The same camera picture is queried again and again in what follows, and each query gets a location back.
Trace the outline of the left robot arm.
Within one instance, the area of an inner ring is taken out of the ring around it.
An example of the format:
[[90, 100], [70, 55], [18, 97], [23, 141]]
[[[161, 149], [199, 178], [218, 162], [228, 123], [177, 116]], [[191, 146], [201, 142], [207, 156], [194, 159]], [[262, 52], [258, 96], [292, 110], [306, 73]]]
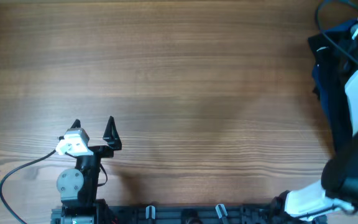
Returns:
[[55, 150], [61, 156], [76, 159], [75, 167], [64, 170], [57, 179], [62, 207], [52, 210], [51, 224], [108, 224], [117, 223], [118, 218], [104, 199], [97, 199], [97, 189], [105, 183], [99, 182], [99, 173], [105, 173], [102, 158], [114, 157], [122, 149], [114, 118], [108, 119], [103, 134], [105, 145], [89, 146], [90, 137], [75, 120], [71, 128], [59, 137]]

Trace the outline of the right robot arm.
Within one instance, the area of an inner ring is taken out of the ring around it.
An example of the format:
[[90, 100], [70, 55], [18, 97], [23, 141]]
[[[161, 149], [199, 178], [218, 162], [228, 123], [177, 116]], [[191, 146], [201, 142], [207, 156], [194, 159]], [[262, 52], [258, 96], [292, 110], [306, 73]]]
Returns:
[[358, 212], [358, 37], [331, 31], [308, 39], [312, 77], [333, 137], [334, 157], [321, 178], [271, 203], [270, 223], [320, 223], [327, 213]]

